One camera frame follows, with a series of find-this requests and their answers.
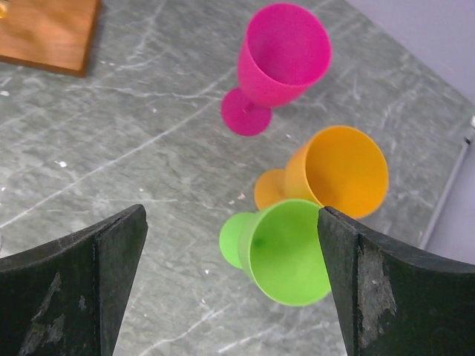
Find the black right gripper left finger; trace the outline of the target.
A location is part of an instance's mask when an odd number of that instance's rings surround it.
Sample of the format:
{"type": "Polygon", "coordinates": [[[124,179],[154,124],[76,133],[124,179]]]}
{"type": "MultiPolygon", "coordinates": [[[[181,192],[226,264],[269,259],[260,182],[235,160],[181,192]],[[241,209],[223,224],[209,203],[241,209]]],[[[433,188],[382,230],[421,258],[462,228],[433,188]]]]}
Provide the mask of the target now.
{"type": "Polygon", "coordinates": [[[2,355],[112,355],[148,232],[143,205],[1,259],[2,355]]]}

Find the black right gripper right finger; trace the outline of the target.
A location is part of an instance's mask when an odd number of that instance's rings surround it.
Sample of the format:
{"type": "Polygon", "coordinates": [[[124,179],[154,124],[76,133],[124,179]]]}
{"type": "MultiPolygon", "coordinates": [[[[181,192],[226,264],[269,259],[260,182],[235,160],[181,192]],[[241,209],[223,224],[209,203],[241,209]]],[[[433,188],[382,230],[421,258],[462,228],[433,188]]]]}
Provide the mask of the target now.
{"type": "Polygon", "coordinates": [[[317,227],[348,355],[474,354],[474,266],[331,207],[317,227]]]}

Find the green plastic wine glass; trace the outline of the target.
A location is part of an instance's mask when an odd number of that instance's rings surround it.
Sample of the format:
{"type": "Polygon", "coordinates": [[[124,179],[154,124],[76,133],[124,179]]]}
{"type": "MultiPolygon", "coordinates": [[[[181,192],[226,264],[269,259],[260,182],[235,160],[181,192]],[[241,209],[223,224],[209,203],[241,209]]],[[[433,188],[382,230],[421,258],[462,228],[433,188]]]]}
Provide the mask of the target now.
{"type": "Polygon", "coordinates": [[[237,213],[220,230],[221,254],[275,302],[316,303],[331,292],[318,237],[320,209],[308,200],[289,199],[237,213]]]}

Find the orange plastic wine glass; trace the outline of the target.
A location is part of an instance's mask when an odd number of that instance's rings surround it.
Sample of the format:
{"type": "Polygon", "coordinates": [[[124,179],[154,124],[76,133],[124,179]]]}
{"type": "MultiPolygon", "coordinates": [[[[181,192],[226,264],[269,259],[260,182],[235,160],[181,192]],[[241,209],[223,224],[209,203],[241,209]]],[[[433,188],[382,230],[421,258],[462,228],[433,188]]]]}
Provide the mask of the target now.
{"type": "Polygon", "coordinates": [[[261,174],[254,200],[259,210],[285,199],[309,200],[359,219],[381,206],[388,188],[380,147],[356,128],[334,125],[316,133],[284,168],[261,174]]]}

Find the brown wooden rack base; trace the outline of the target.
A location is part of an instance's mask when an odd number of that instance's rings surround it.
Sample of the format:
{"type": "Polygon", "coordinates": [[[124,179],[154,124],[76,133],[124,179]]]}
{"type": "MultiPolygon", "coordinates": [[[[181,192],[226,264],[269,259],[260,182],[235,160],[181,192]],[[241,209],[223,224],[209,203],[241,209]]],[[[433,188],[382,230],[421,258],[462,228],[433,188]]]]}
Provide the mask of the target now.
{"type": "Polygon", "coordinates": [[[71,76],[86,74],[102,2],[1,2],[1,61],[71,76]]]}

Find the pink plastic wine glass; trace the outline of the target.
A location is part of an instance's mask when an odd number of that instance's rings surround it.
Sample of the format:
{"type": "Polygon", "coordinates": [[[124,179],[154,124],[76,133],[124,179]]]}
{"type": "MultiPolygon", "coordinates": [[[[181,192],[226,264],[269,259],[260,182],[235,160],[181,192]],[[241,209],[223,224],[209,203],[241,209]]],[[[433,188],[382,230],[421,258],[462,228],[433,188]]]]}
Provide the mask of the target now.
{"type": "Polygon", "coordinates": [[[237,87],[221,104],[226,126],[241,136],[265,131],[272,109],[297,99],[330,67],[332,45],[321,21],[292,3],[274,3],[250,19],[237,58],[237,87]]]}

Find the aluminium table edge rail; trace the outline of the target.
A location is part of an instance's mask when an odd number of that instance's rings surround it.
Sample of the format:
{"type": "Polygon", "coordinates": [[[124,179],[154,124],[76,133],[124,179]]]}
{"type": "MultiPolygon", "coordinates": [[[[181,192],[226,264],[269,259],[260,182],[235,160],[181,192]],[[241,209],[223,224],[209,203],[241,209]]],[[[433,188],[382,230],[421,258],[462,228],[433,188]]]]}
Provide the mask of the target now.
{"type": "Polygon", "coordinates": [[[469,127],[467,133],[463,137],[460,152],[459,152],[459,156],[457,157],[456,163],[455,163],[454,167],[452,168],[450,175],[448,176],[448,180],[445,184],[445,187],[443,188],[443,191],[442,191],[441,196],[438,200],[438,203],[436,204],[436,207],[433,210],[432,216],[429,220],[429,223],[427,224],[427,228],[426,228],[424,234],[422,235],[420,248],[423,249],[423,250],[427,249],[428,243],[429,243],[430,238],[431,238],[431,234],[433,233],[433,231],[436,227],[436,223],[439,219],[439,216],[442,213],[444,205],[445,205],[445,203],[448,199],[448,196],[451,192],[453,184],[456,181],[456,178],[459,174],[459,171],[460,171],[460,169],[463,165],[463,162],[465,161],[465,158],[468,155],[468,151],[469,151],[471,142],[473,140],[473,136],[474,136],[474,116],[471,117],[470,127],[469,127]]]}

